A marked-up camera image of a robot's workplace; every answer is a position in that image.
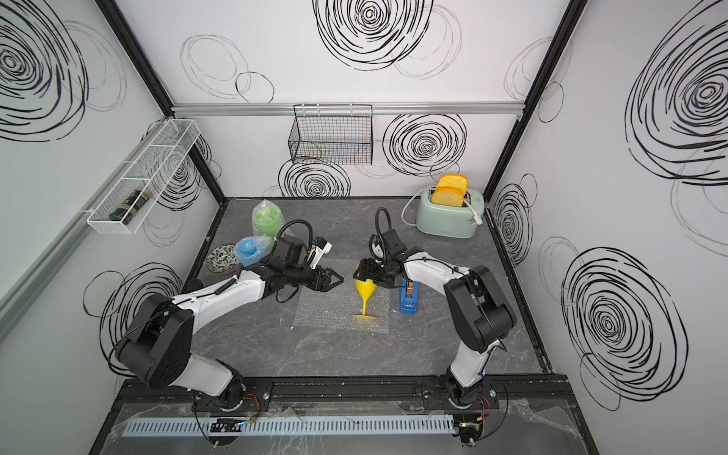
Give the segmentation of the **blue tape dispenser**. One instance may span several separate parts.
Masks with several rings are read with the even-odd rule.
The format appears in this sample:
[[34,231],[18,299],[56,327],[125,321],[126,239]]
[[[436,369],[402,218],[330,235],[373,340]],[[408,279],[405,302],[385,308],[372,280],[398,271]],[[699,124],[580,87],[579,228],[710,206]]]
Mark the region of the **blue tape dispenser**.
[[399,308],[403,314],[415,314],[418,305],[418,284],[402,279],[400,284]]

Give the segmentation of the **yellow plastic wine glass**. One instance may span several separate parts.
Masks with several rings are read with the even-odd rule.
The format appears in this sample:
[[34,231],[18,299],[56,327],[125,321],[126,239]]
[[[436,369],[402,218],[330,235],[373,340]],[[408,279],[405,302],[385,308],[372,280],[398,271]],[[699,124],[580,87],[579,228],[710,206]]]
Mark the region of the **yellow plastic wine glass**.
[[377,290],[377,285],[371,280],[367,282],[355,280],[355,285],[356,290],[358,290],[358,295],[362,300],[362,307],[358,314],[354,314],[354,318],[358,320],[375,320],[374,316],[367,313],[367,308],[369,299],[371,299],[375,290]]

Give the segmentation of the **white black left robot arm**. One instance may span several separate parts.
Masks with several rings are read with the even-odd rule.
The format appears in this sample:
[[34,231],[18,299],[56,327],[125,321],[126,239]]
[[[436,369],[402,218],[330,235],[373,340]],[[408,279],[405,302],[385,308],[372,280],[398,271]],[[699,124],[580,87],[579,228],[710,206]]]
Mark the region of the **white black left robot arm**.
[[326,293],[343,283],[328,267],[255,264],[219,284],[167,297],[155,293],[140,305],[113,348],[116,360],[150,389],[180,387],[202,392],[226,410],[245,399],[243,379],[227,363],[191,351],[193,336],[207,324],[286,286]]

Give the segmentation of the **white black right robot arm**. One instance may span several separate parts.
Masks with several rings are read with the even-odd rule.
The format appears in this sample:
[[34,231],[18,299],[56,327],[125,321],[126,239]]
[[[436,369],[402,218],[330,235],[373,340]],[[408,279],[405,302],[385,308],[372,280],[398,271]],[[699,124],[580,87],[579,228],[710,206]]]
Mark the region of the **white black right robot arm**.
[[445,296],[460,339],[445,388],[453,406],[469,407],[483,388],[490,357],[504,350],[504,339],[518,323],[494,275],[484,265],[458,267],[420,248],[407,248],[393,229],[372,235],[369,250],[371,256],[361,260],[354,273],[356,280],[393,288],[401,278]]

